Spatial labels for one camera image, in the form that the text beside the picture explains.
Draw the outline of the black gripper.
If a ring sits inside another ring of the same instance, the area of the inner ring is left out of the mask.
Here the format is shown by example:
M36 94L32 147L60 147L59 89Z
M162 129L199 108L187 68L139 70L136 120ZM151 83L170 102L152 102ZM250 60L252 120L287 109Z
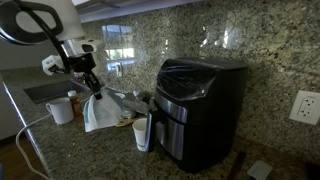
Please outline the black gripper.
M96 66L91 53L84 54L78 57L69 58L70 68L75 73L81 73L85 83L90 87L94 97L97 100L102 98L101 85L92 69Z

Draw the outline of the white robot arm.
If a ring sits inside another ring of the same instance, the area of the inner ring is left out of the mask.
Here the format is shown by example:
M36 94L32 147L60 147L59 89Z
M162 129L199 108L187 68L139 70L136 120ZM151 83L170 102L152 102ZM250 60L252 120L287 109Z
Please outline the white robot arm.
M71 0L1 0L0 37L17 45L38 45L49 40L57 55L42 61L47 75L80 73L97 100L101 84L92 72L92 53L104 47L101 40L87 38Z

